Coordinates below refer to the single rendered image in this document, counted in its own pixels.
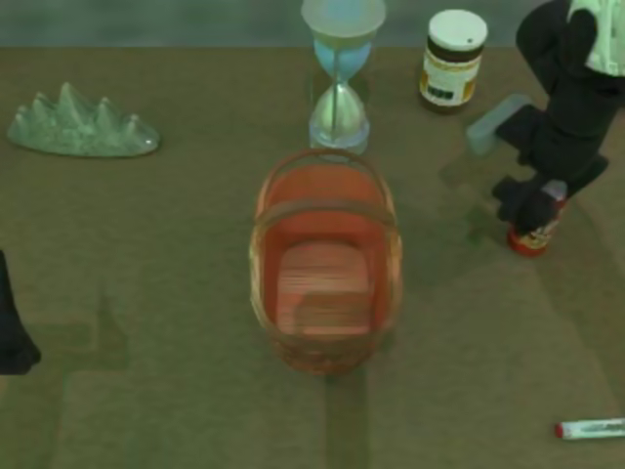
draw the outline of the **jar label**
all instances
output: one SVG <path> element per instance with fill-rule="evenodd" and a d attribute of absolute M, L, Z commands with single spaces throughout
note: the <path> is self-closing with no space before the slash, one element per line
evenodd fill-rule
<path fill-rule="evenodd" d="M 481 57 L 470 62 L 446 62 L 426 50 L 419 84 L 421 94 L 441 107 L 466 103 L 475 92 L 480 61 Z"/>

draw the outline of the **green mountain figurine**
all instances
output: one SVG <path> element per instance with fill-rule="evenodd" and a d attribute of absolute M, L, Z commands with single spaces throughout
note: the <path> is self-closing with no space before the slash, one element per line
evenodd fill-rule
<path fill-rule="evenodd" d="M 57 103 L 38 93 L 30 107 L 21 106 L 8 137 L 27 149 L 86 157 L 139 156 L 160 145 L 158 132 L 136 114 L 120 112 L 108 98 L 94 106 L 69 83 Z"/>

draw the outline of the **wicker basket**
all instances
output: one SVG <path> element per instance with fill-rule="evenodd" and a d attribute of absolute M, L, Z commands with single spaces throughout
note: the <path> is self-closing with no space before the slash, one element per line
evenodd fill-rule
<path fill-rule="evenodd" d="M 349 163 L 322 160 L 331 155 Z M 251 299 L 285 362 L 340 374 L 369 358 L 395 324 L 400 264 L 393 199 L 366 160 L 309 149 L 268 175 L 250 242 Z"/>

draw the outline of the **glass hourglass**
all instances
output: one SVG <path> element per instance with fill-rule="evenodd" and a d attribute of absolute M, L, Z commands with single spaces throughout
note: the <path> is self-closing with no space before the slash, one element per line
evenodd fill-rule
<path fill-rule="evenodd" d="M 331 78 L 331 86 L 312 112 L 311 147 L 362 154 L 369 121 L 349 81 L 371 54 L 373 39 L 386 18 L 384 0 L 304 0 L 302 16 L 312 31 L 314 54 Z"/>

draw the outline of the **white tube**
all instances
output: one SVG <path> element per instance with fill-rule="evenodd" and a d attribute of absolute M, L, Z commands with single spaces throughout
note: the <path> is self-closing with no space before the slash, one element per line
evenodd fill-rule
<path fill-rule="evenodd" d="M 561 422 L 556 425 L 556 436 L 563 440 L 625 437 L 625 418 Z"/>

